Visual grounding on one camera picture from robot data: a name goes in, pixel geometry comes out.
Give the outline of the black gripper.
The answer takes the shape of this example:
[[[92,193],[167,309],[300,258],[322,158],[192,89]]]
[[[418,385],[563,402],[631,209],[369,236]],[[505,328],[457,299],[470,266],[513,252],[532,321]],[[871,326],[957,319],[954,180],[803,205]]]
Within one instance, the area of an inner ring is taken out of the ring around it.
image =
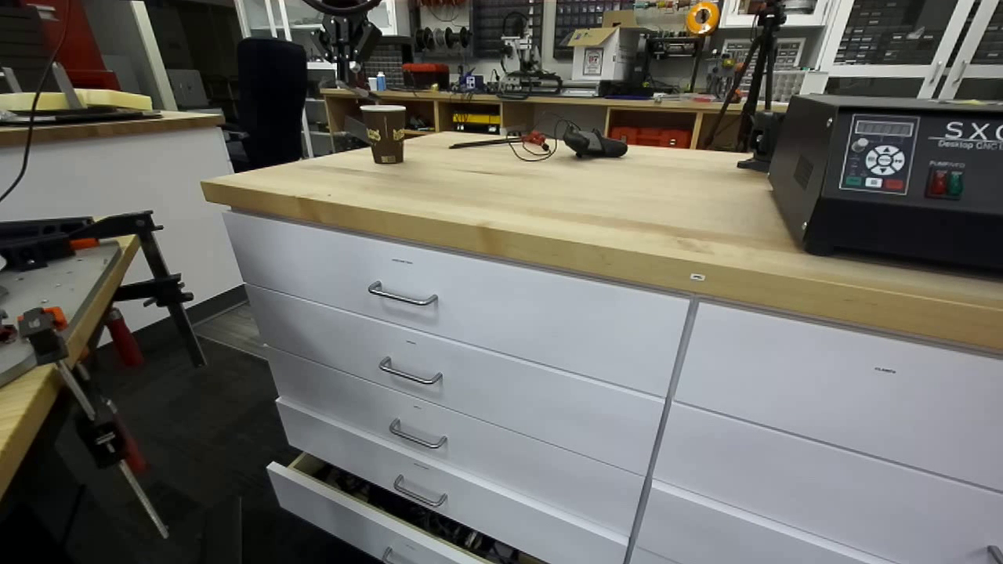
[[[319,49],[328,61],[347,61],[350,86],[367,86],[365,60],[376,49],[381,32],[367,11],[358,16],[322,16],[318,32]]]

